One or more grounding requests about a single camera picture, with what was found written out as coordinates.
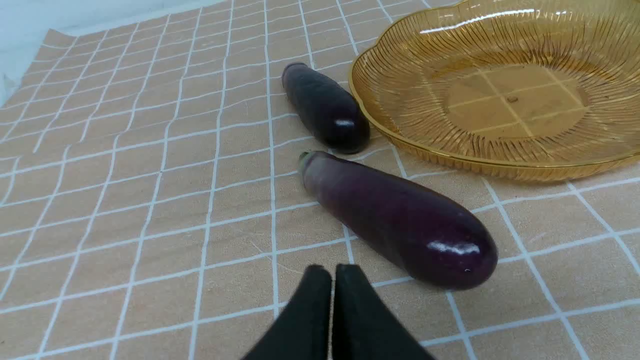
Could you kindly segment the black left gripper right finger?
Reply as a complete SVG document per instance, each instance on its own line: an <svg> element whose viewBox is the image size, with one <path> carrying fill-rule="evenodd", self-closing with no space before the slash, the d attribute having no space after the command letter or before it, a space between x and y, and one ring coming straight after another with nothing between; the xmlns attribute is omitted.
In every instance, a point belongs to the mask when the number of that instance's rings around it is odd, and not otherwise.
<svg viewBox="0 0 640 360"><path fill-rule="evenodd" d="M335 271L334 360L432 360L378 296L356 264Z"/></svg>

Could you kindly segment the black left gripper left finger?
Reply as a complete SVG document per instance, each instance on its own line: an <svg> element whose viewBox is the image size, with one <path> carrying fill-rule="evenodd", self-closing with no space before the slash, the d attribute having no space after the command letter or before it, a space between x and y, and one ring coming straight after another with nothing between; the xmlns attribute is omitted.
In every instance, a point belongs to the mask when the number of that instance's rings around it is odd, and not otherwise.
<svg viewBox="0 0 640 360"><path fill-rule="evenodd" d="M282 312L243 359L326 360L332 281L324 266L307 266Z"/></svg>

